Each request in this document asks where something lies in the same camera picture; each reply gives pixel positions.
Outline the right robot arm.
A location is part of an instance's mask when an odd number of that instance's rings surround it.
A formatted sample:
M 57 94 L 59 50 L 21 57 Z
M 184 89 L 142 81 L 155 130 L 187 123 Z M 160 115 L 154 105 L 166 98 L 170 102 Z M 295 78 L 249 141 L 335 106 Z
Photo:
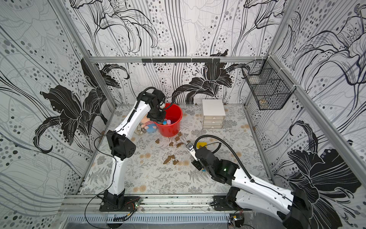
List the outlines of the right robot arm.
M 224 204 L 232 210 L 254 210 L 282 222 L 287 229 L 309 229 L 312 215 L 306 193 L 270 184 L 246 172 L 236 163 L 218 159 L 207 148 L 186 145 L 193 157 L 192 164 L 204 169 L 211 179 L 230 186 Z

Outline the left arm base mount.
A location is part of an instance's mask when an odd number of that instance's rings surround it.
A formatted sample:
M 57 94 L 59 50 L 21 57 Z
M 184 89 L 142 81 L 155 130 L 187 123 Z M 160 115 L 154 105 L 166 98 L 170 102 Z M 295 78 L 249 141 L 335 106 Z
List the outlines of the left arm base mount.
M 137 202 L 141 200 L 139 196 L 121 196 L 121 197 L 103 197 L 99 211 L 116 212 L 125 211 L 132 212 L 136 210 Z

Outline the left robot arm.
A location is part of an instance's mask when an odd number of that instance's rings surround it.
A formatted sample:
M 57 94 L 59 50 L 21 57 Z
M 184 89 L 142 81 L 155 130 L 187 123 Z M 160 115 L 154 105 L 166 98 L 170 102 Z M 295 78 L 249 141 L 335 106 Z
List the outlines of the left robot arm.
M 124 177 L 128 159 L 135 153 L 136 145 L 132 136 L 144 117 L 160 122 L 165 119 L 165 95 L 162 91 L 148 87 L 139 93 L 134 107 L 122 123 L 113 131 L 108 131 L 106 138 L 115 159 L 112 166 L 111 184 L 104 192 L 103 202 L 119 209 L 124 205 Z

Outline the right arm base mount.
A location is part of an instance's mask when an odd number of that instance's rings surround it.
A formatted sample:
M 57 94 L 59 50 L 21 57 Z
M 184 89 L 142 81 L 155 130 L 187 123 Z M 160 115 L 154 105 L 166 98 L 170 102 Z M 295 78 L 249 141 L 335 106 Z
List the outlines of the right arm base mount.
M 216 211 L 229 211 L 229 210 L 244 210 L 251 211 L 248 208 L 241 208 L 235 201 L 236 195 L 240 191 L 239 188 L 231 187 L 226 195 L 213 196 L 213 201 L 210 206 L 214 207 Z

